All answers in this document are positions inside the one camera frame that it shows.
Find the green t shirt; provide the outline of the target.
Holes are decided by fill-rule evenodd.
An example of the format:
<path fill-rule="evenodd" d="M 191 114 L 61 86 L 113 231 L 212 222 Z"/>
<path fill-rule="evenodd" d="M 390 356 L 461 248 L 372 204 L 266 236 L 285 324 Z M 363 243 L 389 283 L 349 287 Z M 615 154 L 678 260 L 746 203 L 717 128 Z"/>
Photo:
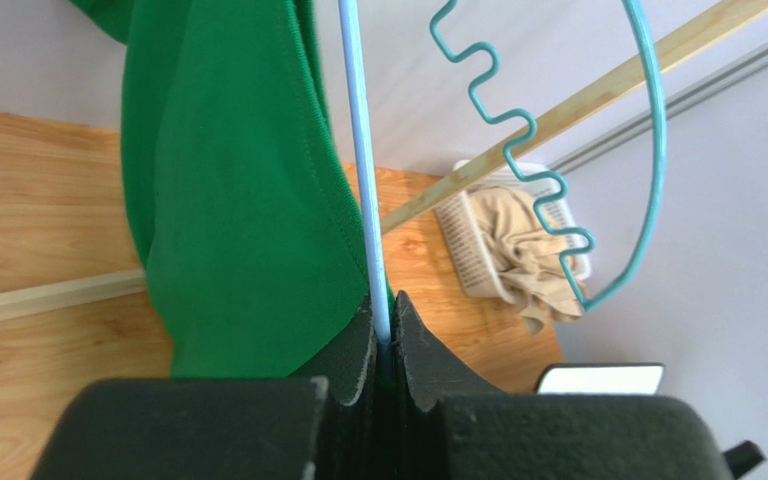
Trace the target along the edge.
<path fill-rule="evenodd" d="M 370 291 L 310 1 L 81 1 L 124 45 L 120 157 L 174 378 L 286 377 Z"/>

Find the beige t shirt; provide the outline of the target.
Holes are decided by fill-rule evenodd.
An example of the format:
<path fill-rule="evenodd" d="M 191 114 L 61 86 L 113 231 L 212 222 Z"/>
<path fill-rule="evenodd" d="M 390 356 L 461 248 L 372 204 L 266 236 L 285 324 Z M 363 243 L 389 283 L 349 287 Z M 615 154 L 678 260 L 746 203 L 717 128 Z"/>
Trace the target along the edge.
<path fill-rule="evenodd" d="M 529 332 L 578 320 L 583 310 L 560 261 L 567 242 L 544 230 L 534 198 L 523 190 L 490 185 L 468 199 L 498 278 Z"/>

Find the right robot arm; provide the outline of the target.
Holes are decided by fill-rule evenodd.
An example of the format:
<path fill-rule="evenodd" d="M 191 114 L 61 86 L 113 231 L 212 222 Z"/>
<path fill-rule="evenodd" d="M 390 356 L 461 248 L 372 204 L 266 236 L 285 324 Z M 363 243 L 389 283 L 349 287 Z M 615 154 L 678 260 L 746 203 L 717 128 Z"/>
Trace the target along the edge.
<path fill-rule="evenodd" d="M 750 440 L 744 440 L 722 452 L 733 479 L 743 479 L 746 475 L 767 461 L 761 447 Z"/>

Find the blue wire hanger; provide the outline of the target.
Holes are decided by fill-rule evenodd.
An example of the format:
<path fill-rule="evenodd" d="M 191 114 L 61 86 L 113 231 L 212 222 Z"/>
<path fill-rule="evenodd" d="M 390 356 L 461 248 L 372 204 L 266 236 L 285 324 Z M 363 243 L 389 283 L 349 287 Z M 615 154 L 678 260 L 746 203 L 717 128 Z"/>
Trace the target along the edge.
<path fill-rule="evenodd" d="M 373 327 L 378 344 L 387 348 L 392 343 L 392 328 L 359 11 L 357 3 L 350 0 L 339 0 L 338 9 L 363 218 Z"/>

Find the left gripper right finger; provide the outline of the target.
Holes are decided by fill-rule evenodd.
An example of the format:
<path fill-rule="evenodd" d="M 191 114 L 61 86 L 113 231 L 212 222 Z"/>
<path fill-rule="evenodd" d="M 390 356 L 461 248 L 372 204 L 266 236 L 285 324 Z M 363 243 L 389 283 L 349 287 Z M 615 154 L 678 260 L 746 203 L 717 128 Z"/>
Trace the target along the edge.
<path fill-rule="evenodd" d="M 707 425 L 664 396 L 510 394 L 395 300 L 400 479 L 728 479 Z"/>

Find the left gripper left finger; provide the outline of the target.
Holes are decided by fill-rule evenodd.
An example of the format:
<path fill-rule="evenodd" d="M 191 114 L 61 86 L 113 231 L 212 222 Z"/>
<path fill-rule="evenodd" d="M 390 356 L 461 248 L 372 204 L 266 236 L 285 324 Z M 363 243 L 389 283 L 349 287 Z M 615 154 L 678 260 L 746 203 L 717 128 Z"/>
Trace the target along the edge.
<path fill-rule="evenodd" d="M 35 479 L 372 479 L 368 302 L 281 379 L 106 379 L 66 407 Z"/>

